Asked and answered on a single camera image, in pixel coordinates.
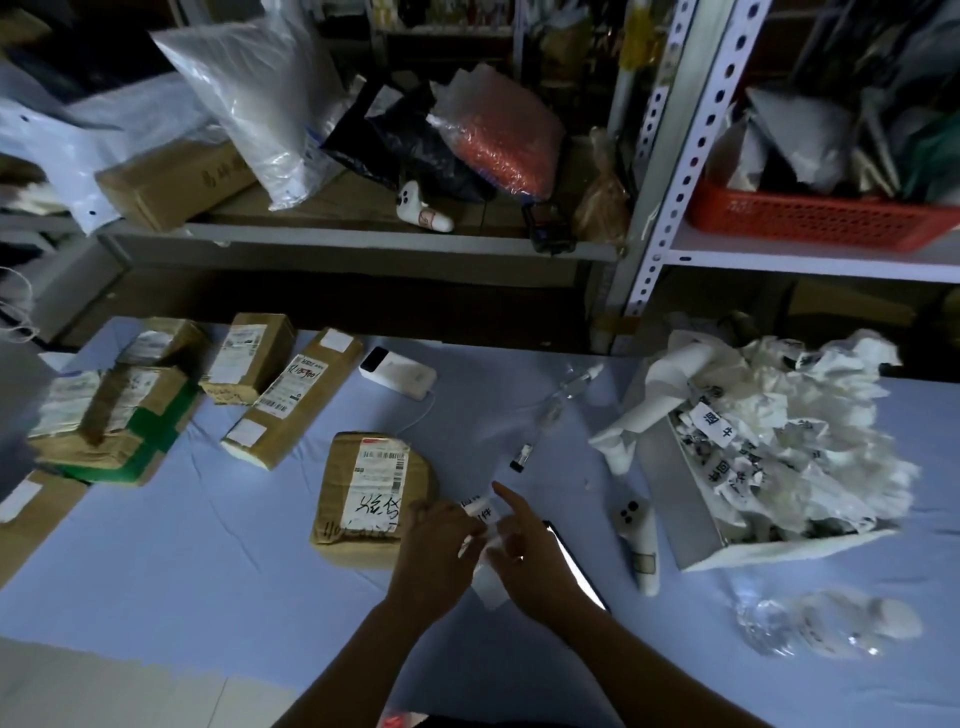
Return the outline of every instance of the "red object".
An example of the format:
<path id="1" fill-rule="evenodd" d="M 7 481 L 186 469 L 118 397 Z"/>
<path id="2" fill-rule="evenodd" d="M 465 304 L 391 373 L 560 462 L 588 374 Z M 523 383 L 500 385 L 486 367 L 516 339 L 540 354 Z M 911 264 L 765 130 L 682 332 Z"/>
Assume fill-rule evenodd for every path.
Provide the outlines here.
<path id="1" fill-rule="evenodd" d="M 701 178 L 686 219 L 721 235 L 907 253 L 960 225 L 960 207 L 740 192 Z"/>

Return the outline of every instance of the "black plastic bag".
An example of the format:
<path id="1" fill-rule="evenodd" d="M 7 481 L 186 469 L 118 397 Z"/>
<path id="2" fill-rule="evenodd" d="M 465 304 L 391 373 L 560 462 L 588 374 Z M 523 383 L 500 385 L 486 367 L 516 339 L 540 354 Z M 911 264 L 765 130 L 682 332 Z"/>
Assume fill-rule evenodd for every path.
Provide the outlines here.
<path id="1" fill-rule="evenodd" d="M 493 185 L 460 161 L 427 123 L 426 115 L 435 103 L 430 85 L 422 84 L 369 121 L 383 145 L 419 179 L 428 198 L 442 195 L 471 203 L 492 200 L 496 196 Z"/>
<path id="2" fill-rule="evenodd" d="M 396 192 L 400 180 L 399 160 L 381 141 L 370 120 L 364 118 L 382 86 L 376 82 L 364 84 L 353 106 L 326 138 L 323 149 L 351 172 Z"/>

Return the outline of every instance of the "green tape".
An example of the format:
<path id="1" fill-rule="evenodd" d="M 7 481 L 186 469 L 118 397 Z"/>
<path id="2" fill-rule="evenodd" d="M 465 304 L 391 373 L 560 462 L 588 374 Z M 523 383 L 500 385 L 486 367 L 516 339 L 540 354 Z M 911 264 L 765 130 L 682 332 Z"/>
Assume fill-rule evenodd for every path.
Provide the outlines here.
<path id="1" fill-rule="evenodd" d="M 143 443 L 137 448 L 127 462 L 119 468 L 90 468 L 83 465 L 60 465 L 60 471 L 78 480 L 88 483 L 132 483 L 135 482 L 150 466 L 154 455 L 158 452 L 167 452 L 177 442 L 180 434 L 177 424 L 183 415 L 190 409 L 194 398 L 200 392 L 200 387 L 192 381 L 183 384 L 177 395 L 170 400 L 170 404 L 162 415 L 139 407 L 130 417 L 127 429 L 143 438 Z"/>

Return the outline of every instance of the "hand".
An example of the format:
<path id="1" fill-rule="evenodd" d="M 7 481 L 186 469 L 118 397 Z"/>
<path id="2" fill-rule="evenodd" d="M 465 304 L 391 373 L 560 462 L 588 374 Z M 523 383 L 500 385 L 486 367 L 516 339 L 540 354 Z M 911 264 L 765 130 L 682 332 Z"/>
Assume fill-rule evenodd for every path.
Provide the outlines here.
<path id="1" fill-rule="evenodd" d="M 404 514 L 393 578 L 384 600 L 425 630 L 464 595 L 486 540 L 486 526 L 456 503 L 414 501 Z M 473 537 L 464 554 L 457 555 Z"/>
<path id="2" fill-rule="evenodd" d="M 514 514 L 497 524 L 504 549 L 487 549 L 487 558 L 516 606 L 557 631 L 572 612 L 592 602 L 577 584 L 557 539 L 526 499 L 500 483 L 493 483 L 493 491 Z"/>

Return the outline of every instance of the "white sticker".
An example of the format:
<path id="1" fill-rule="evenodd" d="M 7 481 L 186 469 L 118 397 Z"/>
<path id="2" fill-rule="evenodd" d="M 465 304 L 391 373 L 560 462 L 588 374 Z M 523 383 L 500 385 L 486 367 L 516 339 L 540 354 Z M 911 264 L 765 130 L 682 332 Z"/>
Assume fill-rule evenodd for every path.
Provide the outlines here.
<path id="1" fill-rule="evenodd" d="M 500 520 L 499 515 L 486 496 L 474 496 L 467 500 L 461 500 L 460 505 L 467 511 L 467 515 L 474 519 L 479 519 L 481 523 L 490 525 Z"/>
<path id="2" fill-rule="evenodd" d="M 327 347 L 328 349 L 333 349 L 335 352 L 343 353 L 347 350 L 347 347 L 353 343 L 353 337 L 348 333 L 343 333 L 338 331 L 336 328 L 329 328 L 324 334 L 324 338 L 320 340 L 320 345 L 322 347 Z"/>
<path id="3" fill-rule="evenodd" d="M 123 350 L 119 360 L 125 364 L 140 364 L 142 366 L 157 364 L 173 340 L 173 334 L 166 331 L 142 331 Z"/>
<path id="4" fill-rule="evenodd" d="M 20 515 L 27 503 L 40 492 L 41 486 L 33 480 L 24 480 L 0 503 L 0 523 L 9 523 Z"/>
<path id="5" fill-rule="evenodd" d="M 253 420 L 241 420 L 227 433 L 227 437 L 245 448 L 252 448 L 267 428 Z"/>
<path id="6" fill-rule="evenodd" d="M 266 330 L 266 324 L 230 327 L 217 358 L 210 365 L 207 379 L 220 384 L 238 384 L 250 369 Z"/>
<path id="7" fill-rule="evenodd" d="M 697 429 L 721 448 L 725 448 L 736 437 L 736 430 L 733 429 L 733 425 L 703 402 L 697 402 L 697 406 L 690 410 L 690 419 Z"/>
<path id="8" fill-rule="evenodd" d="M 328 366 L 326 362 L 297 354 L 287 370 L 274 380 L 253 406 L 268 415 L 286 420 L 297 402 L 310 391 Z"/>
<path id="9" fill-rule="evenodd" d="M 400 440 L 364 438 L 353 466 L 340 527 L 393 533 L 400 518 L 410 447 Z"/>
<path id="10" fill-rule="evenodd" d="M 117 403 L 110 413 L 107 422 L 107 432 L 114 432 L 127 426 L 136 408 L 154 388 L 160 372 L 131 369 L 127 383 L 124 385 Z"/>
<path id="11" fill-rule="evenodd" d="M 47 399 L 40 406 L 40 421 L 30 430 L 30 437 L 77 429 L 102 380 L 100 372 L 80 372 L 54 379 Z"/>

